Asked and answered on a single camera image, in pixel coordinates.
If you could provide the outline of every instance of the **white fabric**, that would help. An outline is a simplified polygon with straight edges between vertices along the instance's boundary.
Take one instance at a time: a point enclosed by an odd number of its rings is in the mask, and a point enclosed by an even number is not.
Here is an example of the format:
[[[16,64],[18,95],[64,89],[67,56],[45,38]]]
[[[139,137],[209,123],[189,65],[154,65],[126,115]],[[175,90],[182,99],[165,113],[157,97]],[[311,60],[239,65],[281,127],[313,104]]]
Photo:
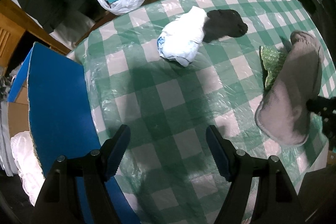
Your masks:
[[[207,13],[196,6],[180,18],[168,23],[157,39],[160,56],[187,67],[195,58],[203,38]]]
[[[29,131],[16,134],[10,140],[13,158],[22,179],[22,187],[32,205],[35,206],[37,197],[44,183],[42,169],[34,155],[33,142]]]
[[[17,0],[11,1],[21,8]],[[35,18],[31,16],[30,18],[42,28],[40,23]],[[58,25],[56,29],[49,35],[72,50],[75,47],[75,43],[87,31],[89,31],[94,24],[95,22],[92,19],[80,13],[79,11],[71,11],[67,14],[66,18],[60,23],[60,25]]]

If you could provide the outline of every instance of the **plastic table cover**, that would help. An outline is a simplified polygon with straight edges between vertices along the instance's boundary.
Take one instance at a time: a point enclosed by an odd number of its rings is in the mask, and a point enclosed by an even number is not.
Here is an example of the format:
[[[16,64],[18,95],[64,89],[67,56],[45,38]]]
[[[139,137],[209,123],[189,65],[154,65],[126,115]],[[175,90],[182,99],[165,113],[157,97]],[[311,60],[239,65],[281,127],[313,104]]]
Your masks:
[[[192,6],[234,9],[248,32],[203,43],[195,61],[184,68],[159,56],[156,39]],[[219,176],[206,144],[210,124],[251,156],[278,155],[293,184],[301,181],[327,141],[320,118],[312,116],[309,139],[300,147],[280,146],[254,120],[263,96],[259,47],[281,48],[295,29],[321,40],[320,95],[335,96],[330,54],[297,0],[162,0],[91,32],[69,54],[84,66],[100,143],[122,123],[131,128],[115,178],[142,223],[213,223],[230,184]],[[256,192],[254,179],[243,219],[251,217]]]

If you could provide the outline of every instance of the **wooden cabinet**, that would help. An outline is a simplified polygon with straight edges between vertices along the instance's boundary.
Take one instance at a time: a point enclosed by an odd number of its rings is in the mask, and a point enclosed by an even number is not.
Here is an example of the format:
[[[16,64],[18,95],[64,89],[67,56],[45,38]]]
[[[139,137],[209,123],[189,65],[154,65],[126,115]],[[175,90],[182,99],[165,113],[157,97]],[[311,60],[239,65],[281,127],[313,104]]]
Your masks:
[[[70,49],[51,37],[14,2],[0,0],[0,66],[4,68],[2,74],[6,72],[11,56],[26,31],[62,54],[70,52]]]
[[[6,70],[25,29],[0,14],[0,66]]]

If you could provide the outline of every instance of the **cardboard flap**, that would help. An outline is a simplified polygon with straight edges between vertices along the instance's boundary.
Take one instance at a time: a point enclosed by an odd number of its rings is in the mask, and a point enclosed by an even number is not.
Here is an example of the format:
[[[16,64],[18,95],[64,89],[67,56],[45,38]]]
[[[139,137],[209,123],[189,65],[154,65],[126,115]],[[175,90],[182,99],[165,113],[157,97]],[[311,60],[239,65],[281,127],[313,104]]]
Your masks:
[[[8,103],[8,130],[10,137],[23,131],[29,131],[28,108],[27,104]]]
[[[22,87],[15,100],[16,103],[28,105],[28,89]]]

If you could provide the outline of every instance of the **green sparkly fabric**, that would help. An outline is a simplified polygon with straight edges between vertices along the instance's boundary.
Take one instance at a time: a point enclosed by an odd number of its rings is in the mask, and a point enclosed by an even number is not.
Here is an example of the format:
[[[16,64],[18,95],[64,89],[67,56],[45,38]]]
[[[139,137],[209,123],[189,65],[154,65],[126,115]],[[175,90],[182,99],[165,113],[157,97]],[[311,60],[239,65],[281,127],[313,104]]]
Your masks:
[[[267,70],[267,77],[265,81],[265,91],[270,90],[279,72],[281,71],[287,53],[280,52],[274,47],[261,46],[260,56],[265,70]]]

